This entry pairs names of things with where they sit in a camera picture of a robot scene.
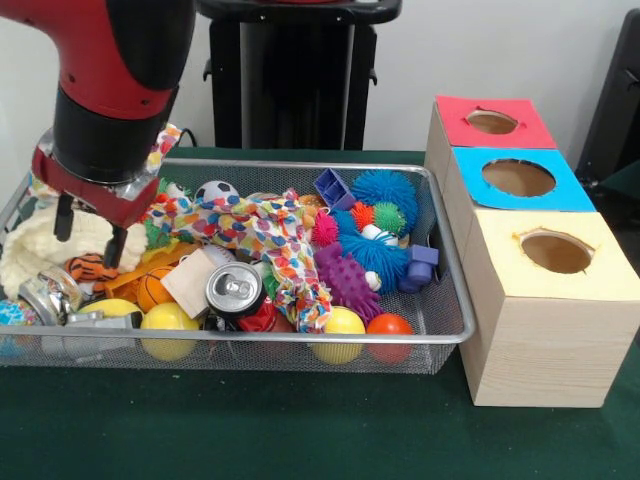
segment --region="wire mesh basket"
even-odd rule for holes
[[[0,326],[0,365],[436,373],[455,346],[472,335],[475,319],[449,222],[429,171],[414,166],[171,159],[163,165],[161,175],[192,191],[208,180],[218,179],[234,185],[241,195],[282,193],[289,187],[303,195],[315,193],[313,181],[329,167],[347,184],[365,170],[394,170],[403,173],[416,188],[420,215],[411,243],[440,249],[436,279],[418,294],[393,293],[381,300],[385,311],[408,319],[415,335]],[[0,244],[33,211],[27,185],[25,179],[0,213]],[[158,349],[187,354],[166,361],[148,353]],[[351,357],[355,358],[347,363],[334,361]]]

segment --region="toy pile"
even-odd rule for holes
[[[150,155],[157,172],[179,136],[170,127]],[[53,236],[57,193],[34,179],[34,214],[8,235],[0,281],[0,324],[280,333],[414,333],[385,312],[381,295],[416,293],[431,282],[437,250],[410,245],[418,219],[413,186],[388,170],[367,171],[351,188],[334,170],[315,182],[317,194],[240,195],[224,180],[194,194],[162,179],[155,202],[129,229],[118,269],[102,265],[110,226],[77,205],[71,238]],[[101,342],[44,336],[45,354],[78,362],[134,339]],[[0,340],[0,355],[24,346]],[[142,338],[155,359],[183,359],[196,340]],[[357,358],[362,345],[313,344],[329,364]],[[373,357],[401,363],[409,345],[371,345]]]

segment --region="purple rubber toy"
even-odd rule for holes
[[[333,243],[315,254],[318,277],[331,289],[331,303],[356,312],[365,326],[384,313],[378,300],[380,296],[371,291],[365,280],[364,268],[351,254],[342,257],[342,246]]]

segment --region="polka dot fabric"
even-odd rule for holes
[[[304,210],[293,189],[282,196],[179,202],[170,212],[165,205],[151,205],[146,218],[171,235],[206,239],[270,262],[280,282],[276,307],[299,332],[324,330],[331,316],[331,297],[318,279],[313,250],[302,225]]]

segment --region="white wall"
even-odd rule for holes
[[[423,150],[438,93],[533,98],[577,162],[624,14],[637,0],[405,0],[378,27],[365,148]],[[0,205],[51,124],[57,55],[38,31],[0,19]],[[208,21],[199,18],[171,120],[213,143]]]

